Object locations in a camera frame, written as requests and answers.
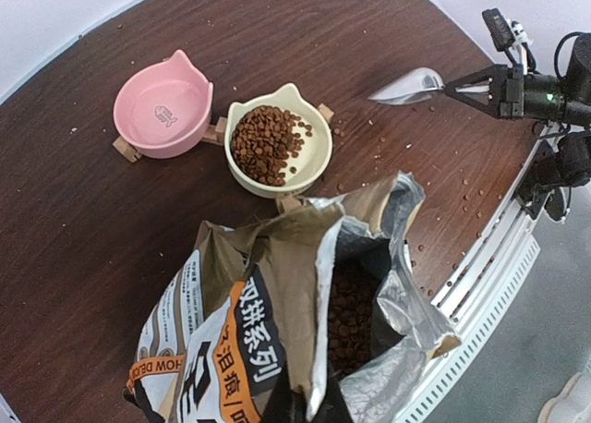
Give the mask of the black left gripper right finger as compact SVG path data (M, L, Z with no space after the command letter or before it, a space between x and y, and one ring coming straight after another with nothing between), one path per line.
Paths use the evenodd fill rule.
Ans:
M328 379L326 393L318 412L320 423L352 423L339 383Z

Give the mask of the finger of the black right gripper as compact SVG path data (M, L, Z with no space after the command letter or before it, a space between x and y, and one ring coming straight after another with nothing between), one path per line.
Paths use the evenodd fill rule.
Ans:
M488 91L496 71L496 65L487 66L477 72L448 81L444 89L446 91Z
M464 103L479 112L499 117L498 102L490 91L485 90L445 90L444 94L460 103Z

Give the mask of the metal food scoop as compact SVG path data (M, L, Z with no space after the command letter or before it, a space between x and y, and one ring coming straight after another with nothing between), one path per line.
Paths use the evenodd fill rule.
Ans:
M483 79L475 83L446 85L437 71L429 67L419 67L375 91L368 99L387 105L408 105L424 102L436 94L445 94L452 98L487 95L491 81L492 79Z

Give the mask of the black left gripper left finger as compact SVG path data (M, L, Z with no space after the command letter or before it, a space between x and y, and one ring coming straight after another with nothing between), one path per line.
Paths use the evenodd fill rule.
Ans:
M290 388L275 388L261 417L262 423L304 423L306 402L304 396Z

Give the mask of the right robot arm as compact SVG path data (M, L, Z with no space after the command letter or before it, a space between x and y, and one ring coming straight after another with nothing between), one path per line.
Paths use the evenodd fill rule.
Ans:
M573 40L562 75L526 73L522 65L493 65L452 81L444 94L497 119L532 119L558 130L541 135L537 152L516 189L527 214L535 219L551 192L590 182L590 34L575 31L559 42Z

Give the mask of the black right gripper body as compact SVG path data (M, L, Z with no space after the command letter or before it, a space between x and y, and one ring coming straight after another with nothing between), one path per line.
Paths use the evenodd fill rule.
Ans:
M494 118L523 118L525 116L524 67L494 65L489 78L489 114Z

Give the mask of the dog food bag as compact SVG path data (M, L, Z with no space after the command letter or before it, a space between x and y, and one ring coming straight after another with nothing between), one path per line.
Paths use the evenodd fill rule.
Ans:
M203 222L139 337L124 396L150 422L261 422L275 388L318 422L336 379L353 422L391 422L461 343L412 277L425 198L399 173L236 229Z

